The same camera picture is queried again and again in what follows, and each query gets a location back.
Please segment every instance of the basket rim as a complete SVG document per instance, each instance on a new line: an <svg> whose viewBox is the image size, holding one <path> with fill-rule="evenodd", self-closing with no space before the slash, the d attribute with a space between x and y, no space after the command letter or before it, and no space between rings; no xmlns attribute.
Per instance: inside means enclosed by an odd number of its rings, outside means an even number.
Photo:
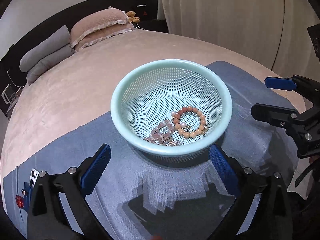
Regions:
<svg viewBox="0 0 320 240"><path fill-rule="evenodd" d="M123 97L124 92L129 87L129 85L136 80L139 76L144 74L145 72L152 71L158 68L172 68L170 64L174 63L174 67L180 67L183 69L191 70L196 72L204 77L206 77L210 82L212 82L220 94L220 98L222 101L222 114L219 123L215 126L213 131L203 137L201 140L196 141L191 144L182 145L179 147L168 147L161 146L149 143L139 137L137 137L123 122L121 117L121 100L119 98ZM215 141L219 139L219 137L226 130L232 115L232 99L230 92L225 85L225 83L221 80L221 78L208 69L205 66L202 66L198 63L182 60L182 59L163 59L152 61L146 63L140 67L129 72L116 86L110 103L110 113L111 118L114 123L114 126L121 134L121 136L127 140L131 145L136 147L137 149L158 156L166 156L166 157L180 157L189 155L198 151L201 151L204 148L209 147Z"/></svg>

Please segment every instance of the blue cloth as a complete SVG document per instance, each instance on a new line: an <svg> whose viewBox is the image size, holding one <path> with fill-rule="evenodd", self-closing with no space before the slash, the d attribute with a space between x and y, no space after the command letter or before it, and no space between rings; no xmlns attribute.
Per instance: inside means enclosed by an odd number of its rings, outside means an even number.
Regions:
<svg viewBox="0 0 320 240"><path fill-rule="evenodd" d="M298 163L294 141L283 129L255 121L250 109L255 103L294 107L236 66L215 62L207 67L225 82L233 100L232 118L219 142L222 149L257 173L279 171L289 185ZM86 200L114 239L150 239L151 235L207 239L234 202L208 157L168 165L165 160L151 160L128 145L108 112L56 139L4 178L8 216L24 236L27 213L17 207L14 197L29 180L31 169L63 173L93 156L102 143L110 145L111 160ZM72 228L81 232L65 195L60 197ZM248 228L259 198L255 197L240 231Z"/></svg>

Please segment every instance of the stuffed toy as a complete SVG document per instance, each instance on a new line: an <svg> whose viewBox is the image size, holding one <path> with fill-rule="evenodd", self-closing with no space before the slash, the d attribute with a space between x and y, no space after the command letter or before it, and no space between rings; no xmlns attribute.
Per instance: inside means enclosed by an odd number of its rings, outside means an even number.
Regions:
<svg viewBox="0 0 320 240"><path fill-rule="evenodd" d="M127 12L125 13L128 17L129 17L129 22L130 23L139 23L140 22L140 18L139 17L135 17L136 13L133 11Z"/></svg>

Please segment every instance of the bowl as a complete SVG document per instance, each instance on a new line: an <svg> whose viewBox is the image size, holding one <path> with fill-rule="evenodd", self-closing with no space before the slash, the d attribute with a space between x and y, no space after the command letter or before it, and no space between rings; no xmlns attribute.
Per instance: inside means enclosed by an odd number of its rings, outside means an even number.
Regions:
<svg viewBox="0 0 320 240"><path fill-rule="evenodd" d="M145 141L171 112L196 107L206 116L207 131L196 138L172 134L181 145L162 146ZM232 114L232 99L225 83L210 69L186 60L165 59L144 64L127 74L113 92L112 121L118 132L135 148L152 155L181 157L199 153L226 130ZM199 127L196 114L183 114L192 130Z"/></svg>

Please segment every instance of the pink pillow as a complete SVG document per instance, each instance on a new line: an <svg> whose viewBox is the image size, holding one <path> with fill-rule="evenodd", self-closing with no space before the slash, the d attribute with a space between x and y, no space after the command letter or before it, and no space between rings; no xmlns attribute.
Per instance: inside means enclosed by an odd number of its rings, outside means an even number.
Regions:
<svg viewBox="0 0 320 240"><path fill-rule="evenodd" d="M71 29L70 44L73 48L87 35L109 26L129 22L129 17L122 11L115 8L108 8L84 17Z"/></svg>
<svg viewBox="0 0 320 240"><path fill-rule="evenodd" d="M91 46L97 42L103 41L112 36L132 31L133 29L134 28L131 23L127 23L123 25L115 24L108 28L95 31L94 33L87 35L81 41L78 42L78 44L74 47L74 49L75 51L79 51L87 46Z"/></svg>

